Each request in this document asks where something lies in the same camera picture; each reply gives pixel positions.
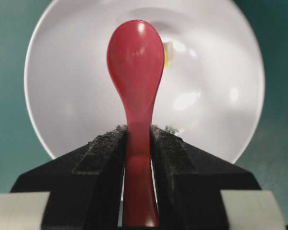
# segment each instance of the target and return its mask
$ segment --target white block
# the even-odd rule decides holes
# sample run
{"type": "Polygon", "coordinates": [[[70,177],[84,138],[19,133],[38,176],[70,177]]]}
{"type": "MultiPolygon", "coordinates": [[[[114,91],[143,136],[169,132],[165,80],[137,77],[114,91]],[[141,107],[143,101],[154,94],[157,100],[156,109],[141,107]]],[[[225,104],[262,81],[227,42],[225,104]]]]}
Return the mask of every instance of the white block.
{"type": "Polygon", "coordinates": [[[40,230],[49,194],[0,194],[0,230],[40,230]]]}
{"type": "Polygon", "coordinates": [[[285,230],[271,191],[221,190],[230,230],[285,230]]]}

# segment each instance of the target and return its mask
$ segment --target red plastic spoon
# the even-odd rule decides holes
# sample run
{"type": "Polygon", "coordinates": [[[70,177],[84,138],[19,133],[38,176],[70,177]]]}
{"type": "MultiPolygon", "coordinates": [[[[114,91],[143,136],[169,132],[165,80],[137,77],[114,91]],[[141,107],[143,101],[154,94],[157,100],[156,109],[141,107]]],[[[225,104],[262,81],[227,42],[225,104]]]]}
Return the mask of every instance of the red plastic spoon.
{"type": "Polygon", "coordinates": [[[123,23],[110,39],[107,64],[123,102],[128,126],[123,226],[159,226],[149,139],[164,66],[159,34],[141,20],[123,23]]]}

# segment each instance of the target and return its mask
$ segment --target teal wall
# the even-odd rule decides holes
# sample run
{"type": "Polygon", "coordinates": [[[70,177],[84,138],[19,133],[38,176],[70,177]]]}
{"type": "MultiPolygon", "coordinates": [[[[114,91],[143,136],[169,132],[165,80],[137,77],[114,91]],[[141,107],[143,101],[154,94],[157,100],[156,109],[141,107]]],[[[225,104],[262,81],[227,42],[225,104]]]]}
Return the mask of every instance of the teal wall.
{"type": "MultiPolygon", "coordinates": [[[[50,160],[26,112],[24,60],[30,36],[50,0],[0,0],[0,193],[17,176],[50,160]]],[[[261,47],[264,110],[237,165],[274,192],[288,224],[288,0],[235,0],[261,47]]]]}

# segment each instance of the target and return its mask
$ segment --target white bowl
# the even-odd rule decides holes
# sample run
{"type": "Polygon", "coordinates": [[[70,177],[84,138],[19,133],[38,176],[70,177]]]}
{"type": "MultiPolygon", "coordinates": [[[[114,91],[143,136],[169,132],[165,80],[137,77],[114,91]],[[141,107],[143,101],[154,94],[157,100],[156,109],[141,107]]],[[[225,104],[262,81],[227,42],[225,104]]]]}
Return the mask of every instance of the white bowl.
{"type": "Polygon", "coordinates": [[[58,157],[126,123],[106,51],[116,27],[131,19],[151,23],[167,48],[153,124],[235,162],[261,115],[264,67],[247,20],[229,0],[54,0],[24,70],[27,109],[47,153],[58,157]]]}

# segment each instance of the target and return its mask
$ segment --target yellow object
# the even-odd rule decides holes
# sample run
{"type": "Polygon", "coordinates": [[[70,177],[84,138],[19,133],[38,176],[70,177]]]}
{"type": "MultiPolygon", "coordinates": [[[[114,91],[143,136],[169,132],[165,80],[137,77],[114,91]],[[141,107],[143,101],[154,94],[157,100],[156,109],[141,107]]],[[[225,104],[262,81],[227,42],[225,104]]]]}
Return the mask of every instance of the yellow object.
{"type": "Polygon", "coordinates": [[[167,46],[163,44],[164,48],[164,68],[166,69],[168,67],[168,52],[167,52],[167,46]]]}

